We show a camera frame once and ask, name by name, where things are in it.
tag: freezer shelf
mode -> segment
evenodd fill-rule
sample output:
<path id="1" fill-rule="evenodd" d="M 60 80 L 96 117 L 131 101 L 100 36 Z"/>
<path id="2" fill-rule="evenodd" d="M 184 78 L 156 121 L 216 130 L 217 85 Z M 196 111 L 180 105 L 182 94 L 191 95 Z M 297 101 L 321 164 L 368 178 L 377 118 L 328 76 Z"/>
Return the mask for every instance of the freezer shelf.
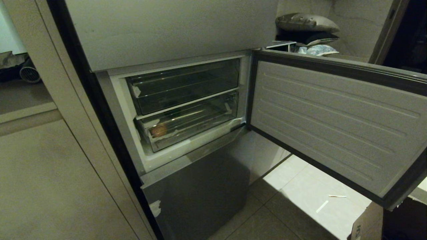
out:
<path id="1" fill-rule="evenodd" d="M 164 149 L 236 117 L 237 91 L 136 120 L 153 152 Z"/>
<path id="2" fill-rule="evenodd" d="M 146 115 L 237 87 L 239 67 L 232 59 L 132 76 L 127 83 L 137 114 Z"/>

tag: tiled floor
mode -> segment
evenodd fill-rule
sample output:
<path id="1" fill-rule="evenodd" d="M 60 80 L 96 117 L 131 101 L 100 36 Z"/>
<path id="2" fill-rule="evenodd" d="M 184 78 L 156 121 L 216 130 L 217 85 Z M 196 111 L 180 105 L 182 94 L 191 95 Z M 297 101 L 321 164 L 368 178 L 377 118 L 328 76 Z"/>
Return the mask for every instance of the tiled floor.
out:
<path id="1" fill-rule="evenodd" d="M 208 240 L 346 240 L 370 202 L 293 155 L 253 183 L 245 207 Z"/>

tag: cabinet door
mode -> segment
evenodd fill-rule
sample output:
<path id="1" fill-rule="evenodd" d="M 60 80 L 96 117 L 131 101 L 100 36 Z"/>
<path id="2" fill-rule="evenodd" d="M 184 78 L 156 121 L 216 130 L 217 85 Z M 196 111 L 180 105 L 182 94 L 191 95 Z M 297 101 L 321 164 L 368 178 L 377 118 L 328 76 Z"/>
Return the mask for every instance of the cabinet door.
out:
<path id="1" fill-rule="evenodd" d="M 1 239 L 137 239 L 63 120 L 0 137 Z"/>
<path id="2" fill-rule="evenodd" d="M 277 0 L 65 2 L 92 71 L 264 47 L 276 31 Z"/>
<path id="3" fill-rule="evenodd" d="M 248 126 L 393 209 L 426 176 L 427 76 L 254 53 Z"/>

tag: lower refrigerator door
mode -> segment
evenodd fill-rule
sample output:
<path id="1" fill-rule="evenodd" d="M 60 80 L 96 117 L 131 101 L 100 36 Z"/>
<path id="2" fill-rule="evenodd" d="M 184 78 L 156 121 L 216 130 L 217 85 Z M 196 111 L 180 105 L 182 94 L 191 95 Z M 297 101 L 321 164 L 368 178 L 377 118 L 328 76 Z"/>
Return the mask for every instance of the lower refrigerator door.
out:
<path id="1" fill-rule="evenodd" d="M 203 240 L 245 204 L 250 163 L 236 158 L 240 128 L 141 177 L 166 240 Z"/>

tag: refrigerator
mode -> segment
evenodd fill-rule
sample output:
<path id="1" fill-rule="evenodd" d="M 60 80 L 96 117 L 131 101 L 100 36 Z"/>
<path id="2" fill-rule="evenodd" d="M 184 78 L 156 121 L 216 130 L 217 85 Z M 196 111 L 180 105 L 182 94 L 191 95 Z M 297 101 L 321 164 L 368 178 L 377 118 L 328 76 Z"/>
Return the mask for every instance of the refrigerator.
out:
<path id="1" fill-rule="evenodd" d="M 277 1 L 50 8 L 159 239 L 243 207 L 255 134 L 389 210 L 427 176 L 427 76 L 266 49 Z"/>

